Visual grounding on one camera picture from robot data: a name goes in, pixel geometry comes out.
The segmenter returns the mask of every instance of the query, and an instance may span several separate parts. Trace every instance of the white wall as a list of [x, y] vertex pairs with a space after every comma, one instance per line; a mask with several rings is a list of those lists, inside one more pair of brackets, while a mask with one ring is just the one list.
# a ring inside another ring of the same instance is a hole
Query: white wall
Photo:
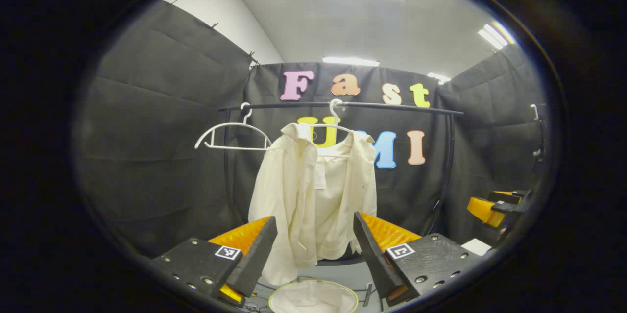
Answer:
[[177, 7], [208, 25], [218, 23], [216, 30], [262, 65], [282, 63], [276, 47], [242, 0], [176, 0]]

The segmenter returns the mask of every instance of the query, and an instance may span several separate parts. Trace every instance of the pink letter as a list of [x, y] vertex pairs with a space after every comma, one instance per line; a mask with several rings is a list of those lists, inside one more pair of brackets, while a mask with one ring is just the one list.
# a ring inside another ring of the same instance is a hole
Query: pink letter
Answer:
[[410, 138], [411, 153], [410, 158], [407, 160], [410, 165], [422, 165], [425, 163], [425, 157], [423, 157], [423, 137], [425, 132], [421, 130], [410, 130], [407, 132], [407, 136]]
[[307, 89], [307, 79], [312, 80], [314, 78], [313, 74], [314, 73], [312, 71], [293, 71], [283, 73], [285, 76], [285, 89], [281, 95], [281, 99], [283, 101], [300, 99], [298, 89], [300, 89], [301, 93], [304, 92]]

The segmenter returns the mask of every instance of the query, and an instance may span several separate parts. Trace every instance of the hanger hook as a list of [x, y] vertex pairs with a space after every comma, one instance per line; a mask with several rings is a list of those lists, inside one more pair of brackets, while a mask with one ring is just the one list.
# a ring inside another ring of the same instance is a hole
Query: hanger hook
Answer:
[[331, 114], [336, 118], [336, 126], [338, 125], [338, 114], [336, 114], [335, 107], [336, 105], [342, 105], [343, 101], [341, 99], [332, 99], [329, 103], [329, 110], [331, 110]]
[[[246, 105], [250, 105], [250, 104], [248, 102], [245, 102], [245, 103], [241, 104], [240, 110], [243, 110], [244, 106], [246, 106]], [[248, 108], [248, 110], [249, 110], [248, 111], [248, 115], [244, 116], [244, 124], [246, 124], [246, 121], [247, 121], [248, 117], [250, 117], [250, 115], [253, 114], [253, 109], [252, 108]]]

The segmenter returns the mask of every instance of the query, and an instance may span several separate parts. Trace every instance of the round laundry basket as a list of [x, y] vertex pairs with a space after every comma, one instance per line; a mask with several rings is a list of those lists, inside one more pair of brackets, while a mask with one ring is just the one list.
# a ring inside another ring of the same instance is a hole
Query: round laundry basket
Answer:
[[352, 313], [358, 297], [336, 282], [302, 280], [276, 289], [268, 304], [275, 313]]

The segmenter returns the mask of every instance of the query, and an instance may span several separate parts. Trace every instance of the white shirt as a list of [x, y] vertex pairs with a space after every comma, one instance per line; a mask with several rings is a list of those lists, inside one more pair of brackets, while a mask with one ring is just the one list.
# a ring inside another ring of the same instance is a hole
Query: white shirt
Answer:
[[276, 217], [276, 239], [262, 271], [273, 285], [295, 280], [298, 268], [315, 266], [319, 259], [342, 257], [349, 243], [361, 252], [353, 214], [376, 216], [377, 211], [370, 135], [351, 132], [325, 148], [325, 154], [349, 155], [342, 158], [318, 157], [306, 124], [291, 123], [281, 132], [265, 152], [248, 211], [250, 222]]

